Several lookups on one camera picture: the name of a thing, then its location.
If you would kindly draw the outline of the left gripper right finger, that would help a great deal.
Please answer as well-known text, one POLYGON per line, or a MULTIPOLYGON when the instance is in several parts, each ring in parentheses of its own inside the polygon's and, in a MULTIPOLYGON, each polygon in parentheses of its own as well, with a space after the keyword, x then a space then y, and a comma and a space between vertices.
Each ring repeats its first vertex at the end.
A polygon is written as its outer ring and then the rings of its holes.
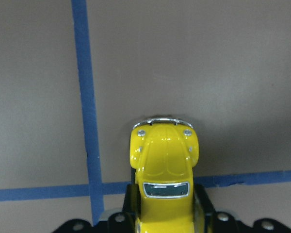
POLYGON ((194 184, 194 224, 198 233, 291 233, 291 228, 271 218, 260 218, 252 226, 233 215, 216 211, 204 186, 194 184))

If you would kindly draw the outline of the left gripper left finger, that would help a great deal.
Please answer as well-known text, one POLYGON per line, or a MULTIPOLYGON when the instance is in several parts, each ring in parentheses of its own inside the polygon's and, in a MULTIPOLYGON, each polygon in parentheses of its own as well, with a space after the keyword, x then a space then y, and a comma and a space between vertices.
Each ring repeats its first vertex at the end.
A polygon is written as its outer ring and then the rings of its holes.
POLYGON ((84 219, 71 219, 54 230, 55 233, 135 233, 135 220, 140 211, 140 191, 138 185, 128 184, 122 210, 91 225, 84 219))

